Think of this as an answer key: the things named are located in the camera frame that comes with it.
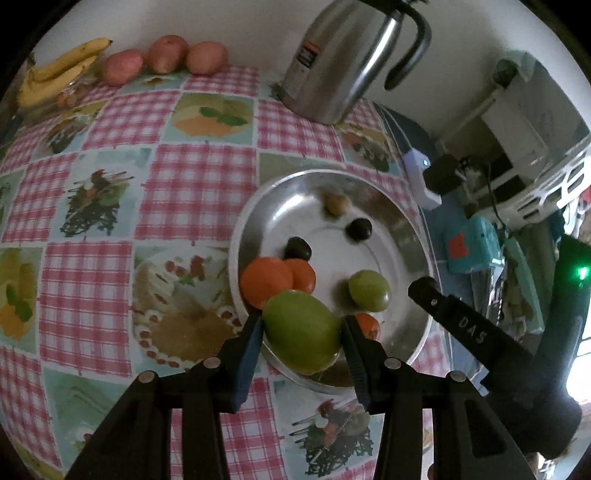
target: green apple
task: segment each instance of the green apple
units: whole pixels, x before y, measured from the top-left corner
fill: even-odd
[[[284,290],[262,311],[273,353],[289,368],[311,375],[334,363],[340,350],[340,320],[312,295]]]

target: banana bunch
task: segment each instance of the banana bunch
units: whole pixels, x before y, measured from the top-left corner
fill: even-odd
[[[40,68],[35,67],[30,57],[25,79],[18,91],[19,106],[27,108],[54,99],[84,73],[110,44],[108,38],[90,40]]]

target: metal plate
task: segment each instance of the metal plate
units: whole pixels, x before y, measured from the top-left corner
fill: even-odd
[[[353,206],[339,219],[324,210],[330,194],[348,196]],[[358,217],[372,222],[372,236],[354,244],[345,227]],[[372,313],[381,324],[379,341],[389,356],[412,362],[423,347],[428,314],[408,298],[410,282],[432,275],[419,235],[402,210],[383,192],[362,178],[335,170],[307,170],[263,185],[245,205],[232,234],[228,269],[232,299],[244,323],[252,311],[240,294],[238,279],[255,257],[282,257],[287,240],[300,236],[312,248],[310,264],[316,272],[314,297],[336,316],[357,312],[347,280],[359,270],[380,272],[392,289],[384,312]],[[312,390],[344,393],[352,388],[341,351],[328,369],[311,376],[287,368],[264,342],[267,360],[286,377]]]

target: table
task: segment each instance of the table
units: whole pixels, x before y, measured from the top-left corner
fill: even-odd
[[[248,67],[144,74],[98,85],[12,140],[0,164],[0,423],[41,478],[62,478],[141,371],[188,369],[240,331],[228,243],[261,183],[349,170],[426,238],[373,104],[360,100],[333,128],[293,114],[276,91]],[[444,375],[442,341],[434,326],[413,366]],[[261,358],[240,413],[222,416],[232,478],[371,478],[382,419],[351,399],[305,390]],[[331,425],[345,426],[325,450]],[[180,438],[175,412],[175,479]]]

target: red potato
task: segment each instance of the red potato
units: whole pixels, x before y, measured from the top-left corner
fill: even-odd
[[[139,50],[113,53],[105,62],[103,81],[112,87],[120,87],[136,78],[144,66],[144,56]]]
[[[213,75],[228,65],[228,49],[214,41],[197,43],[189,47],[185,64],[193,75]]]
[[[189,44],[183,37],[165,35],[150,45],[146,65],[159,75],[174,72],[183,63],[188,49]]]

